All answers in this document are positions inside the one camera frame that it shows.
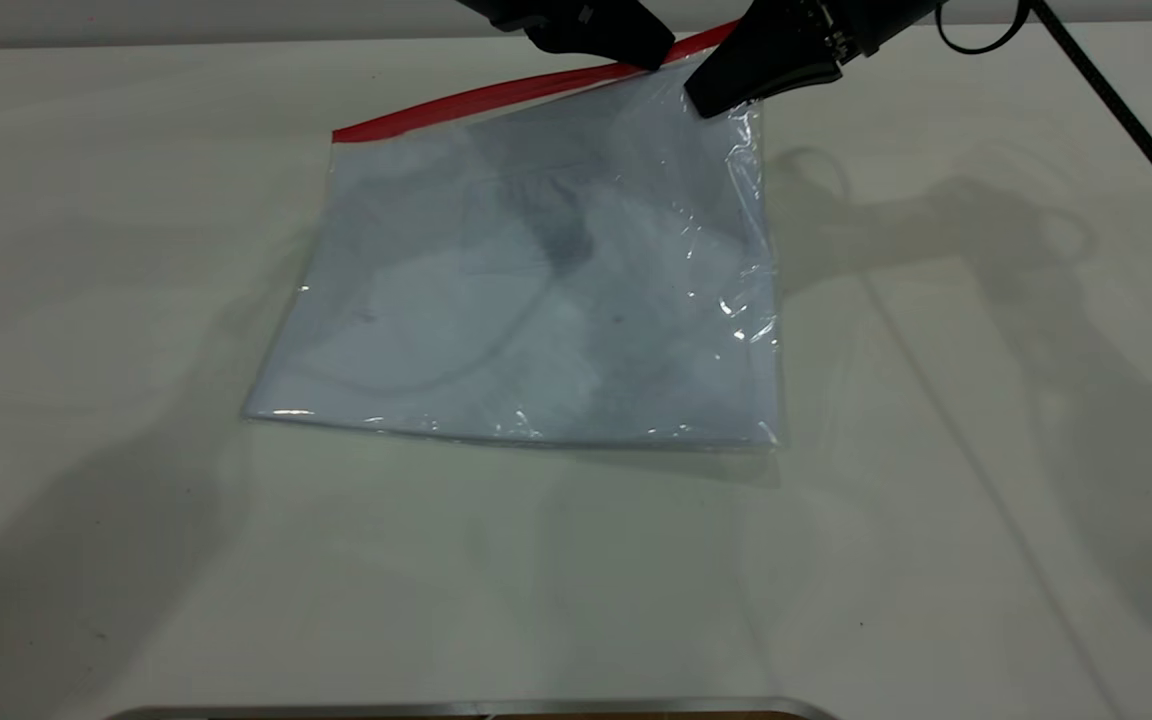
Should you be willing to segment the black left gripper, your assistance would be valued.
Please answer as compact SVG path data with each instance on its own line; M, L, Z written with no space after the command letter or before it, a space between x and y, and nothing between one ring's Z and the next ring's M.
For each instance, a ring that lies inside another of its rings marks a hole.
M598 56L658 70L675 35L641 1L458 1L500 32L524 31L550 54Z

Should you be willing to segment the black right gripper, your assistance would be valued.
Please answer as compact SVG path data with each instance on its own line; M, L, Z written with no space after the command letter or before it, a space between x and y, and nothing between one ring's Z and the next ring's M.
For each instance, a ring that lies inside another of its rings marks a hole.
M685 81L700 118L841 79L941 1L755 1Z

